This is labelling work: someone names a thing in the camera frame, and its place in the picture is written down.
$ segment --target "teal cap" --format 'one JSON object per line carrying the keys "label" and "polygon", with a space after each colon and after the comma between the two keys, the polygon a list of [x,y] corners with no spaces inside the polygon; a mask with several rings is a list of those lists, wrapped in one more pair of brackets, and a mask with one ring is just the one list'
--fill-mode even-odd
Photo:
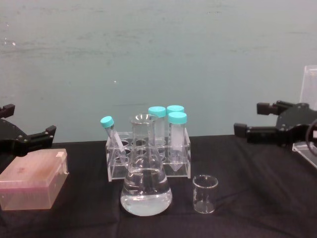
{"label": "teal cap", "polygon": [[171,124],[185,124],[187,122],[187,115],[181,112],[169,113],[168,122]]}
{"label": "teal cap", "polygon": [[184,107],[183,106],[179,106],[179,105],[168,106],[166,108],[166,110],[167,110],[167,114],[173,113],[173,112],[180,112],[180,113],[184,113],[185,112]]}
{"label": "teal cap", "polygon": [[114,121],[111,116],[106,116],[100,120],[100,123],[104,128],[108,128],[114,124]]}
{"label": "teal cap", "polygon": [[164,116],[166,116],[165,107],[150,107],[148,112],[149,114],[153,114],[158,118],[163,118]]}

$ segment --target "table surface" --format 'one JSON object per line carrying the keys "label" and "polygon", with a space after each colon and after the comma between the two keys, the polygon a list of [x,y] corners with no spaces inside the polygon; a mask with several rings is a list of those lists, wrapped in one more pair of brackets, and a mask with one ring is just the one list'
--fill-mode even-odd
{"label": "table surface", "polygon": [[0,238],[315,238],[317,170],[291,149],[234,136],[191,137],[192,175],[219,180],[218,208],[198,214],[192,180],[168,178],[173,202],[136,217],[120,205],[122,180],[108,182],[105,142],[66,148],[69,176],[52,209],[0,211]]}

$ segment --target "beaker rim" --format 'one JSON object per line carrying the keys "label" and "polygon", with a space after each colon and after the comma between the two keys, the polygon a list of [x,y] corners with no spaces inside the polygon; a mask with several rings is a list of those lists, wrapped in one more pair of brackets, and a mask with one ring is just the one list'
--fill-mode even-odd
{"label": "beaker rim", "polygon": [[133,124],[151,124],[158,119],[157,116],[148,113],[140,113],[130,118]]}

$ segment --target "small beaker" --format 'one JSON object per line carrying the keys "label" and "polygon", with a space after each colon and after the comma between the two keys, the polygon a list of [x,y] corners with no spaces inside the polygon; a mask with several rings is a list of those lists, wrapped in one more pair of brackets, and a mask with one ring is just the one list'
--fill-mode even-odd
{"label": "small beaker", "polygon": [[216,192],[218,180],[210,175],[198,175],[193,179],[195,211],[199,213],[212,213],[216,206]]}
{"label": "small beaker", "polygon": [[131,120],[132,150],[120,201],[125,210],[137,216],[156,215],[172,202],[172,192],[156,147],[156,119],[151,114],[139,114]]}

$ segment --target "test tube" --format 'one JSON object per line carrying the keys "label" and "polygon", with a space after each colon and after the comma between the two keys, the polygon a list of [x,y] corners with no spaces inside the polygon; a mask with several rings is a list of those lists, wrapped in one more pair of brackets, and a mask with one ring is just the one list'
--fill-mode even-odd
{"label": "test tube", "polygon": [[174,112],[184,113],[185,109],[183,106],[180,106],[180,105],[170,105],[166,108],[166,112],[167,112],[167,115]]}
{"label": "test tube", "polygon": [[149,114],[157,116],[158,119],[155,122],[154,133],[155,133],[155,144],[156,146],[163,146],[165,144],[165,107],[150,107],[148,110]]}
{"label": "test tube", "polygon": [[171,168],[176,172],[184,164],[185,155],[185,124],[186,113],[172,112],[168,114],[169,122],[169,161]]}
{"label": "test tube", "polygon": [[101,125],[103,128],[105,128],[109,139],[110,144],[113,145],[114,148],[117,148],[116,155],[120,158],[121,163],[126,163],[126,153],[125,148],[122,144],[122,141],[120,139],[120,136],[118,135],[118,132],[114,128],[114,120],[111,116],[106,116],[100,120]]}

